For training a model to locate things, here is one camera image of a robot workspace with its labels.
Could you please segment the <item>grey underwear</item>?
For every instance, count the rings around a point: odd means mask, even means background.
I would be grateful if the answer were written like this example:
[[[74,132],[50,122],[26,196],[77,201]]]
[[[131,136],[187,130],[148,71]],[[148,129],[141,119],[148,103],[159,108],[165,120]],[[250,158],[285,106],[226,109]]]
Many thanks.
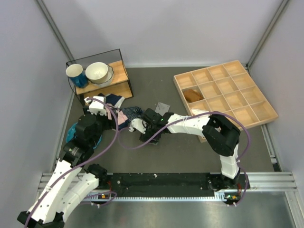
[[[170,109],[170,105],[159,102],[155,108],[155,112],[160,115],[164,115],[169,111],[169,109]]]

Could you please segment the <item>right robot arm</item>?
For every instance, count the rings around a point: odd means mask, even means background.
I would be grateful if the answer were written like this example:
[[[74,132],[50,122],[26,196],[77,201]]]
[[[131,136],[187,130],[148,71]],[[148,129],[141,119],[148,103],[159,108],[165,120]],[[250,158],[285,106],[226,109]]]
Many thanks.
[[[219,155],[221,174],[209,176],[213,190],[231,189],[239,182],[240,168],[237,165],[240,130],[223,115],[207,114],[200,117],[174,113],[160,115],[147,109],[132,126],[141,132],[140,141],[157,144],[163,133],[186,133],[205,138],[212,150]]]

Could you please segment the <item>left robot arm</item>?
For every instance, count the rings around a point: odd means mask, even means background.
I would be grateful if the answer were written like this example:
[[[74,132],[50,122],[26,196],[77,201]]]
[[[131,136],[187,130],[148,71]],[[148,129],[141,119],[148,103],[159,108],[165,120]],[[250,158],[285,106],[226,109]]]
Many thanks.
[[[17,220],[26,228],[62,228],[73,210],[94,189],[107,185],[106,169],[91,164],[74,187],[73,179],[84,166],[97,158],[94,149],[103,131],[119,129],[116,114],[85,114],[74,126],[74,132],[63,147],[55,170],[37,201]]]

